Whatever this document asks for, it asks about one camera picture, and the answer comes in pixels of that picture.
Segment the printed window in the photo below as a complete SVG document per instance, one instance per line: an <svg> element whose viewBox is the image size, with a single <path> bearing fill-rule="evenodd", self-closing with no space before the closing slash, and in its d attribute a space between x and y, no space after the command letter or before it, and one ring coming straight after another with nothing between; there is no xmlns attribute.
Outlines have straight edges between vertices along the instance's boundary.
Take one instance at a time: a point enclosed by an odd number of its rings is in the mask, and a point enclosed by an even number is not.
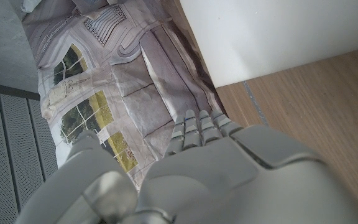
<svg viewBox="0 0 358 224"><path fill-rule="evenodd" d="M88 67L82 53L72 44L62 61L53 69L53 84L56 85L66 78L83 73Z"/></svg>
<svg viewBox="0 0 358 224"><path fill-rule="evenodd" d="M114 120L103 91L82 101L62 117L61 136L69 144L77 140L84 130L100 132Z"/></svg>
<svg viewBox="0 0 358 224"><path fill-rule="evenodd" d="M60 135L65 144L71 145L84 130L98 133L113 121L107 99L101 90L63 115ZM112 154L126 172L138 164L120 131L105 140L102 148Z"/></svg>
<svg viewBox="0 0 358 224"><path fill-rule="evenodd" d="M105 140L102 147L114 156L125 172L130 171L138 164L120 131Z"/></svg>

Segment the fabric with building print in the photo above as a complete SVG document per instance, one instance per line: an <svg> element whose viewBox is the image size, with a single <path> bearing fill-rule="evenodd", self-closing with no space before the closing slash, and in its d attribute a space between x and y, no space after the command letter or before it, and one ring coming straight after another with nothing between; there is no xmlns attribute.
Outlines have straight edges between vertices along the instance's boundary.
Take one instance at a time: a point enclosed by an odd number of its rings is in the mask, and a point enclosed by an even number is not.
<svg viewBox="0 0 358 224"><path fill-rule="evenodd" d="M176 117L220 102L158 0L105 1L81 13L92 2L44 0L23 20L38 66L42 116L59 167L78 135L92 130L139 189L163 157Z"/></svg>

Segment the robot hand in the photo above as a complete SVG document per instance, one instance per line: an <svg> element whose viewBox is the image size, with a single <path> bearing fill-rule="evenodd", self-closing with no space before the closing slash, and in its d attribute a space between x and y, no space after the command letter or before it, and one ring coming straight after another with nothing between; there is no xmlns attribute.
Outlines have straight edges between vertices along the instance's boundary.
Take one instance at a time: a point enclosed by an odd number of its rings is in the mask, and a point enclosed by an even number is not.
<svg viewBox="0 0 358 224"><path fill-rule="evenodd" d="M189 110L122 223L358 223L358 204L302 143Z"/></svg>
<svg viewBox="0 0 358 224"><path fill-rule="evenodd" d="M139 196L127 174L83 132L68 160L16 223L358 223L358 204L313 150L220 111L175 122L165 157Z"/></svg>

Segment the wooden floor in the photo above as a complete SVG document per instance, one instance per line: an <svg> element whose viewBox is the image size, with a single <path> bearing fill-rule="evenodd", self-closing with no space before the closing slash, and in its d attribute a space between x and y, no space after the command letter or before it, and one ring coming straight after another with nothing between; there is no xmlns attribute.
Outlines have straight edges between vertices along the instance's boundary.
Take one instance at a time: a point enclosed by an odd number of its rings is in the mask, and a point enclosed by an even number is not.
<svg viewBox="0 0 358 224"><path fill-rule="evenodd" d="M217 91L232 120L317 150L358 199L358 51Z"/></svg>

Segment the gray wall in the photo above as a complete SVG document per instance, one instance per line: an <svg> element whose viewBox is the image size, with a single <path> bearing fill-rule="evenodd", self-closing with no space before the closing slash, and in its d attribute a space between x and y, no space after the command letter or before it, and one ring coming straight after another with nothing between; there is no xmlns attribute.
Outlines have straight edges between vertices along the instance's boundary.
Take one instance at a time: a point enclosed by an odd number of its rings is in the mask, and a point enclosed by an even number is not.
<svg viewBox="0 0 358 224"><path fill-rule="evenodd" d="M37 67L19 16L20 1L0 0L0 85L37 93Z"/></svg>
<svg viewBox="0 0 358 224"><path fill-rule="evenodd" d="M39 101L0 94L0 223L13 223L56 170L55 144Z"/></svg>

